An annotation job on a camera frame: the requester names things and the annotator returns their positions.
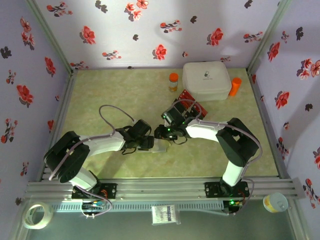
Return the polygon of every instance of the white label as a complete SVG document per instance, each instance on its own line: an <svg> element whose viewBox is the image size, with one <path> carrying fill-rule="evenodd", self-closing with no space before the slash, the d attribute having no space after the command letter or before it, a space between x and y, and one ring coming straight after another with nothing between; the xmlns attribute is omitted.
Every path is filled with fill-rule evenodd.
<svg viewBox="0 0 320 240"><path fill-rule="evenodd" d="M152 223L167 224L177 221L175 205L162 205L152 207Z"/></svg>

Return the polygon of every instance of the bracket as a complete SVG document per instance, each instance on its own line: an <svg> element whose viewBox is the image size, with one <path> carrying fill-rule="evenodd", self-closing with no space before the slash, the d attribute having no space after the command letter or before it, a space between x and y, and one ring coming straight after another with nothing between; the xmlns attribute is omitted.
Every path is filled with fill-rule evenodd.
<svg viewBox="0 0 320 240"><path fill-rule="evenodd" d="M243 198L242 193L247 198L250 195L248 183L239 182L234 186L229 194L222 191L221 183L218 181L204 183L205 196L207 198Z"/></svg>

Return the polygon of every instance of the container lid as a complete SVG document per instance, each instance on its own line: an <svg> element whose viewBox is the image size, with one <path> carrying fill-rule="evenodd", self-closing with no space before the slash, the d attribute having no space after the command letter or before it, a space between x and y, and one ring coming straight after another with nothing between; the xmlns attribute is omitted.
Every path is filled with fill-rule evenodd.
<svg viewBox="0 0 320 240"><path fill-rule="evenodd" d="M182 79L191 92L221 93L231 89L227 68L220 61L186 63Z"/></svg>
<svg viewBox="0 0 320 240"><path fill-rule="evenodd" d="M171 82L177 82L179 78L179 75L175 72L171 73L169 76L169 79Z"/></svg>

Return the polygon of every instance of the white box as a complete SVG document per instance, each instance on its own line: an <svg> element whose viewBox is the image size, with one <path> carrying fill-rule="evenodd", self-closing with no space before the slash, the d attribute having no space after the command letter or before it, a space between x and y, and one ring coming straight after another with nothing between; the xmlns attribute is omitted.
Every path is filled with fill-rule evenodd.
<svg viewBox="0 0 320 240"><path fill-rule="evenodd" d="M182 83L198 102L225 100L232 87L227 68L220 61L186 63Z"/></svg>

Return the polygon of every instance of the small jar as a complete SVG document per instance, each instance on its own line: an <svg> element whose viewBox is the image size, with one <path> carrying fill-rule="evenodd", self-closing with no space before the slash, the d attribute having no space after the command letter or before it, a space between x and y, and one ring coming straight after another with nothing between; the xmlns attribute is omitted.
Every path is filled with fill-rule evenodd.
<svg viewBox="0 0 320 240"><path fill-rule="evenodd" d="M175 72L171 73L169 76L169 90L175 92L178 89L178 78L179 75Z"/></svg>

